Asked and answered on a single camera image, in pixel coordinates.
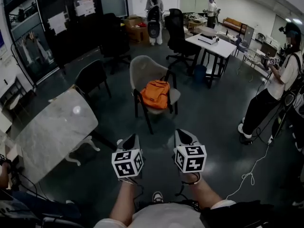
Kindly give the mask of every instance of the black pants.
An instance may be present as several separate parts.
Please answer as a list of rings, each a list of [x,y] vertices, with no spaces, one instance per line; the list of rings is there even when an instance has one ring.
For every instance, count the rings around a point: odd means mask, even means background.
[[[214,20],[215,20],[215,16],[208,17],[207,27],[214,29],[214,25],[213,25]]]
[[[293,125],[293,132],[298,148],[301,149],[304,147],[304,119],[298,114],[298,112],[295,111],[293,107],[289,110],[287,117]]]
[[[267,115],[274,109],[280,101],[274,99],[267,89],[263,90],[254,97],[247,109],[243,132],[251,135],[252,132],[261,124]]]

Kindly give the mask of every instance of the white cable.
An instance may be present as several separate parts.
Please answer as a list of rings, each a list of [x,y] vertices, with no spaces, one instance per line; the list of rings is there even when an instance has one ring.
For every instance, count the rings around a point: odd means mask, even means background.
[[[269,149],[269,144],[267,145],[267,149],[266,149],[265,155],[264,155],[261,159],[259,159],[259,160],[257,160],[257,161],[255,162],[254,166],[252,167],[252,169],[251,169],[251,171],[250,171],[249,173],[247,173],[246,175],[242,175],[242,179],[243,179],[243,180],[242,180],[242,182],[241,182],[241,184],[240,184],[238,190],[236,190],[236,191],[235,191],[234,193],[232,193],[232,194],[229,194],[229,195],[226,197],[226,200],[227,200],[230,196],[236,194],[236,193],[241,189],[242,184],[243,184],[243,182],[245,181],[245,179],[246,179],[247,176],[251,176],[251,186],[254,186],[254,184],[255,184],[255,179],[254,179],[253,173],[252,173],[252,172],[253,172],[253,169],[255,168],[256,164],[257,164],[260,160],[264,159],[264,158],[267,156],[268,149]]]

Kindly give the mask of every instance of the ceiling light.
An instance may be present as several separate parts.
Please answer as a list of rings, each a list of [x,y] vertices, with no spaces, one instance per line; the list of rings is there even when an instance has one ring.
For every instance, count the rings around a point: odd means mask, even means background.
[[[298,24],[298,25],[302,25],[302,22],[301,22],[301,20],[299,20],[299,19],[293,19],[293,21],[294,21],[296,24]]]

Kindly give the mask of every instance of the trash can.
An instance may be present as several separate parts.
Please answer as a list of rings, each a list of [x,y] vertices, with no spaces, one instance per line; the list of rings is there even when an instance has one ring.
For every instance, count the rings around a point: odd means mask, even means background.
[[[196,65],[194,68],[194,79],[198,83],[203,83],[203,79],[206,76],[207,68],[203,65]]]

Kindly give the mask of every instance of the forearm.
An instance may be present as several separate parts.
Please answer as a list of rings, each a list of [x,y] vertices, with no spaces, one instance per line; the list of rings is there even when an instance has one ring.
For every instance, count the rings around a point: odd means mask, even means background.
[[[111,219],[118,220],[129,226],[132,222],[134,214],[134,199],[135,185],[127,182],[122,182],[116,203],[110,214]]]
[[[189,182],[194,182],[196,178],[192,174],[188,174],[187,177]],[[211,208],[213,205],[222,201],[222,198],[212,190],[212,188],[206,183],[203,178],[201,178],[199,183],[190,185],[190,188],[193,192],[195,200],[199,202],[201,209]]]
[[[0,188],[6,189],[9,187],[9,175],[5,168],[2,168],[0,175]]]
[[[279,72],[277,71],[277,69],[273,66],[273,65],[269,65],[271,71],[273,72],[274,76],[276,77],[276,79],[283,84],[283,82],[281,81],[281,76],[279,74]]]

